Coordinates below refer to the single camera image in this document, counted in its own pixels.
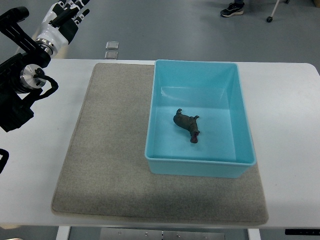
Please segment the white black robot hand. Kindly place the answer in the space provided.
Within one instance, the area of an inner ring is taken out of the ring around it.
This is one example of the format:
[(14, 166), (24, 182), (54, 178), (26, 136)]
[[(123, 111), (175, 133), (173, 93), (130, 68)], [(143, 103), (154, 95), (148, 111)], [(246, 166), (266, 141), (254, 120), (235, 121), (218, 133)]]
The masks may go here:
[(79, 24), (90, 12), (89, 9), (82, 11), (88, 2), (88, 0), (59, 0), (50, 7), (40, 25), (35, 42), (51, 58), (74, 39)]

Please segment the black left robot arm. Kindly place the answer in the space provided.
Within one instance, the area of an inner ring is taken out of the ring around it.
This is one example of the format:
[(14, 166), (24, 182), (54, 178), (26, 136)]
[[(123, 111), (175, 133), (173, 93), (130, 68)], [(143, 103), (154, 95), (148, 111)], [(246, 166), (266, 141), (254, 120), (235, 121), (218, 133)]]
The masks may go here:
[(20, 128), (34, 117), (31, 106), (59, 87), (43, 69), (50, 55), (18, 25), (29, 16), (24, 6), (11, 8), (0, 16), (0, 31), (24, 53), (17, 53), (0, 65), (0, 126), (6, 132)]

